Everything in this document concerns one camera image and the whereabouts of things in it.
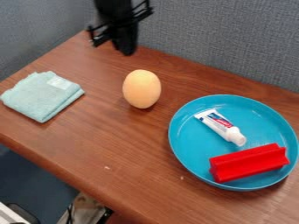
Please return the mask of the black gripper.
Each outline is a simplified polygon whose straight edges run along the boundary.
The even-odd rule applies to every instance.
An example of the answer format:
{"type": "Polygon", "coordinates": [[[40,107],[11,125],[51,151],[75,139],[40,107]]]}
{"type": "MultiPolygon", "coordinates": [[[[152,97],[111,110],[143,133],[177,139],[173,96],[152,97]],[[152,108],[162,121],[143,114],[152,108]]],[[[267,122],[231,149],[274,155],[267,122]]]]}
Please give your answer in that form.
{"type": "Polygon", "coordinates": [[[154,14],[150,0],[142,0],[138,5],[132,0],[94,0],[94,4],[103,23],[87,28],[92,45],[99,47],[111,41],[126,56],[132,55],[138,47],[138,24],[154,14]]]}

